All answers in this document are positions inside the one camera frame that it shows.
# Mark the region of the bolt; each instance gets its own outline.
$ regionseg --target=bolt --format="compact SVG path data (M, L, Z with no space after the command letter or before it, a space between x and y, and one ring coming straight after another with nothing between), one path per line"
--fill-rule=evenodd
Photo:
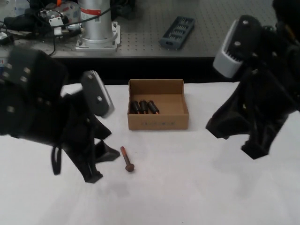
M239 41L236 41L236 42L234 42L234 45L235 45L235 46L240 46L240 42L239 42Z
M125 162L126 162L126 167L125 169L128 171L128 172L132 172L134 169L135 169L135 165L133 165L132 163L130 163L130 160L128 158L128 155L127 155L127 152L125 150L124 147L121 147L121 152L122 152L122 155L125 159Z

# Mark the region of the cardboard box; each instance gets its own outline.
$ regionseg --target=cardboard box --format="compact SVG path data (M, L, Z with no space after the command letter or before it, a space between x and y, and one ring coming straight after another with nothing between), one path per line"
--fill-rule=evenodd
M160 114L132 114L132 101L153 100ZM188 129L189 113L182 79L129 81L128 127L130 130Z

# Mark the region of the wire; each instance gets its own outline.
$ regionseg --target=wire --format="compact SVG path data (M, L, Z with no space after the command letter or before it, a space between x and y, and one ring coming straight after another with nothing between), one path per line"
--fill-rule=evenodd
M55 53L55 51L56 51L56 44L55 44L56 36L55 36L55 33L54 33L54 29L52 29L52 31L53 31L53 52L51 52L49 54L49 56L52 56Z

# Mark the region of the white table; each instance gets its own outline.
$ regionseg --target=white table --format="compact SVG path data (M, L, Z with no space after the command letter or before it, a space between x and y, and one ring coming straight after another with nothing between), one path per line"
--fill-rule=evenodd
M253 161L240 150L247 136L218 140L205 125L237 84L187 84L188 131L128 130L128 86L109 86L115 113L106 143L122 157L98 164L86 184L64 154L54 176L51 148L0 138L1 225L299 225L300 117L290 116L271 147ZM78 85L69 86L72 92Z

